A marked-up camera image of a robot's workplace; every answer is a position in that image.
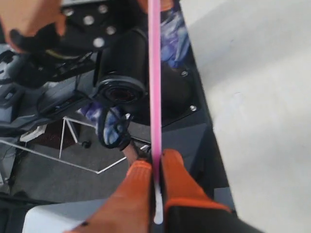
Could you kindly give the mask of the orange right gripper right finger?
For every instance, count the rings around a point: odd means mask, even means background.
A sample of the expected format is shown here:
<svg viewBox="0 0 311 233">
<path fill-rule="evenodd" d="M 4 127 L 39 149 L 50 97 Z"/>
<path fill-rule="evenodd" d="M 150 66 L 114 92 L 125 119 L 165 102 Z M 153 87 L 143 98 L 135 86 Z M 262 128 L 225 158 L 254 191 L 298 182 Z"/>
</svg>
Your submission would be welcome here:
<svg viewBox="0 0 311 233">
<path fill-rule="evenodd" d="M 230 209 L 209 198 L 187 172 L 181 154 L 165 149 L 161 156 L 167 233 L 257 233 Z"/>
</svg>

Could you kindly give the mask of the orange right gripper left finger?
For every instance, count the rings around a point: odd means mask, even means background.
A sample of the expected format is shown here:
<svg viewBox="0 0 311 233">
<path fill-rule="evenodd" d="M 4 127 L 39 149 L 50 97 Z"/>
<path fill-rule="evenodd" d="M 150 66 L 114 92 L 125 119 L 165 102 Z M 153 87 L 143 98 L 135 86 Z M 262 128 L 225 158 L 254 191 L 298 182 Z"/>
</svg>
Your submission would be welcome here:
<svg viewBox="0 0 311 233">
<path fill-rule="evenodd" d="M 135 161 L 123 182 L 92 216 L 70 233 L 147 233 L 150 230 L 152 165 Z"/>
</svg>

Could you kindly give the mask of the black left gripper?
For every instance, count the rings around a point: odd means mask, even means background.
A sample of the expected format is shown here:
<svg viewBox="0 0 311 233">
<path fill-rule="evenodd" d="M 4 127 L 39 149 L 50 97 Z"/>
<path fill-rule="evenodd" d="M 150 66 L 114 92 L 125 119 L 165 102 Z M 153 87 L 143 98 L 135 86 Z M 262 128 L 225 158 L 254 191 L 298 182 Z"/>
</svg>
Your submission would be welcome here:
<svg viewBox="0 0 311 233">
<path fill-rule="evenodd" d="M 94 70 L 91 59 L 134 25 L 126 0 L 62 7 L 60 0 L 2 0 L 0 42 L 28 52 L 35 82 L 61 82 Z"/>
</svg>

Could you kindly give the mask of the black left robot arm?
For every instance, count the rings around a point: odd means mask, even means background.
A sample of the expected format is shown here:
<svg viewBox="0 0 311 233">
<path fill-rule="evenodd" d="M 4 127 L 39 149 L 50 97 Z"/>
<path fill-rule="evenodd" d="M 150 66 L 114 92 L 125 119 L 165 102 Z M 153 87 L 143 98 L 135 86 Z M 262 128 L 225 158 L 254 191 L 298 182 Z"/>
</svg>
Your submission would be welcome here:
<svg viewBox="0 0 311 233">
<path fill-rule="evenodd" d="M 20 136 L 97 101 L 150 125 L 148 2 L 3 0 L 0 134 Z"/>
</svg>

